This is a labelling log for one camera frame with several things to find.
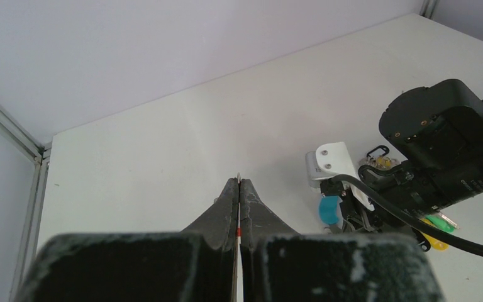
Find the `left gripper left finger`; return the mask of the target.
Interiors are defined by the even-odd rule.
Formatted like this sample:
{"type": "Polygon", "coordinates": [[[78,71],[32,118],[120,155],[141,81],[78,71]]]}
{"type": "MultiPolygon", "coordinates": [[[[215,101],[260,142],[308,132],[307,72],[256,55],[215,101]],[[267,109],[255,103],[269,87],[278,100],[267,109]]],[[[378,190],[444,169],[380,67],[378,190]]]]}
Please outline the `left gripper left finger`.
{"type": "Polygon", "coordinates": [[[31,265],[16,301],[234,301],[239,182],[179,232],[66,233],[31,265]]]}

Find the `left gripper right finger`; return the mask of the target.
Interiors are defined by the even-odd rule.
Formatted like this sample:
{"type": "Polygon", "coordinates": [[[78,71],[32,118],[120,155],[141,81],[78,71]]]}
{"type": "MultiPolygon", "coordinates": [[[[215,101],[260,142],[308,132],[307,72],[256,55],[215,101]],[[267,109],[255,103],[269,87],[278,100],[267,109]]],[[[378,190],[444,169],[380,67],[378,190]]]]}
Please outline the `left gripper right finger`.
{"type": "Polygon", "coordinates": [[[430,263],[408,236],[302,235],[240,182],[245,301],[443,301],[430,263]]]}

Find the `key with red tag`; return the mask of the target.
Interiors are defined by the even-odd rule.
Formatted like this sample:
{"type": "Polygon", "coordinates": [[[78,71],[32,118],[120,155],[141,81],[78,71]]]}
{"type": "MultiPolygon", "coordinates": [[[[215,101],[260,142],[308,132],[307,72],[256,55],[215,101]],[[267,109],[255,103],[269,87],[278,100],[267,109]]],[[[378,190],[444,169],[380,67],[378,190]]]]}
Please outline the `key with red tag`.
{"type": "Polygon", "coordinates": [[[243,298],[243,266],[241,254],[241,203],[238,202],[238,218],[236,226],[236,298],[234,301],[244,301],[243,298]]]}

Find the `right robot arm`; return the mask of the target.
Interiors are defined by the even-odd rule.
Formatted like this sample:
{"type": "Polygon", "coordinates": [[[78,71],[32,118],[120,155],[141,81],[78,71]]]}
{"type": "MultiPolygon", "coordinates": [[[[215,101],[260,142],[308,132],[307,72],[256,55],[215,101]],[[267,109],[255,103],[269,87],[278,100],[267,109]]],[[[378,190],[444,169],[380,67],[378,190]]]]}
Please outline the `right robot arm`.
{"type": "Polygon", "coordinates": [[[360,180],[407,214],[423,218],[483,193],[483,100],[458,79],[402,93],[379,120],[404,160],[361,165],[360,180]]]}

